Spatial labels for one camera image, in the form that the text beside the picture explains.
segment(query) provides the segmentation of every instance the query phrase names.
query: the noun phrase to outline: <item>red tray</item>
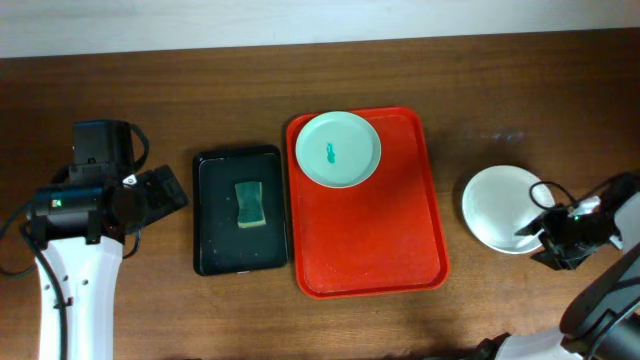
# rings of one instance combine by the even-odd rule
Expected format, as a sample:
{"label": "red tray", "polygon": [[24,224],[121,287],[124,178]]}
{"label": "red tray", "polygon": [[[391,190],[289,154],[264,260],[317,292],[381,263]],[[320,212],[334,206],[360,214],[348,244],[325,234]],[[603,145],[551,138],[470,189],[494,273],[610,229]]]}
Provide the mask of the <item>red tray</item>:
{"label": "red tray", "polygon": [[376,129],[382,158],[351,188],[318,185],[298,165],[296,139],[318,114],[287,127],[298,285],[315,299],[435,289],[449,259],[420,118],[401,107],[352,113]]}

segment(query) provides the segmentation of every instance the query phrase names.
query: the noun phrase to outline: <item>black tray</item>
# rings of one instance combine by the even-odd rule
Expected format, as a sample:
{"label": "black tray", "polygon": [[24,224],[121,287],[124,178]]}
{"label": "black tray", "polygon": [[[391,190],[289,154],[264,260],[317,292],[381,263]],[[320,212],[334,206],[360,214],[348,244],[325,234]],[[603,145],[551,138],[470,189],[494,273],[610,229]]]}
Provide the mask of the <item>black tray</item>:
{"label": "black tray", "polygon": [[[266,224],[241,229],[235,184],[262,182]],[[287,263],[280,151],[276,146],[204,152],[193,159],[193,267],[200,275],[245,272]]]}

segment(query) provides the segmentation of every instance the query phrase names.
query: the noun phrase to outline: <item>sponge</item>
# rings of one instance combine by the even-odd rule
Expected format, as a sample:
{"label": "sponge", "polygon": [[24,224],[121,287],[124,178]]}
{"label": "sponge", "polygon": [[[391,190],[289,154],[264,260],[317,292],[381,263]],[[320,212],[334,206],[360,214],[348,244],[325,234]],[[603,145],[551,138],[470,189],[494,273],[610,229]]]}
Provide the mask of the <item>sponge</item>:
{"label": "sponge", "polygon": [[267,223],[262,209],[262,183],[247,181],[236,184],[236,196],[240,211],[238,227],[241,229],[263,226]]}

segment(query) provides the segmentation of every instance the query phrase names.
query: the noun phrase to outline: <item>white plate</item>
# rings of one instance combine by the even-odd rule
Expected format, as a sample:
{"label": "white plate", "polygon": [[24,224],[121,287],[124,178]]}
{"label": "white plate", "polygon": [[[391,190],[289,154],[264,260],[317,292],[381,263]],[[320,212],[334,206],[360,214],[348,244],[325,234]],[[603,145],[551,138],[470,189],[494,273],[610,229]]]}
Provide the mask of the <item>white plate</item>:
{"label": "white plate", "polygon": [[296,158],[316,183],[346,188],[365,181],[380,163],[380,138],[360,116],[333,111],[318,115],[300,131]]}
{"label": "white plate", "polygon": [[[462,213],[471,232],[488,247],[507,254],[531,252],[542,244],[537,235],[516,236],[543,211],[529,198],[529,188],[540,181],[515,166],[493,166],[477,173],[462,195]],[[544,206],[555,201],[545,185],[534,189]]]}

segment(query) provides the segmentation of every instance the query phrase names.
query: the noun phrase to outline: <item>wooden table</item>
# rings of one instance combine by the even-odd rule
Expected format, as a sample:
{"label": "wooden table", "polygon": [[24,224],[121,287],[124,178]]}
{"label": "wooden table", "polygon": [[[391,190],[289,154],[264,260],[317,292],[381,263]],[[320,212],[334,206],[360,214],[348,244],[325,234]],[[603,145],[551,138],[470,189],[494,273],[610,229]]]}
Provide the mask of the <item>wooden table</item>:
{"label": "wooden table", "polygon": [[[443,287],[316,301],[292,264],[200,277],[188,208],[145,229],[122,263],[117,359],[437,355],[545,330],[619,253],[603,248],[572,272],[497,253],[463,223],[465,181],[516,164],[580,194],[640,160],[638,29],[9,59],[0,94],[3,220],[72,161],[75,121],[140,125],[146,168],[169,164],[191,194],[196,153],[281,145],[297,114],[404,105],[422,117],[452,264]],[[12,230],[3,266],[30,259]],[[35,274],[0,279],[0,357],[37,357],[38,287]]]}

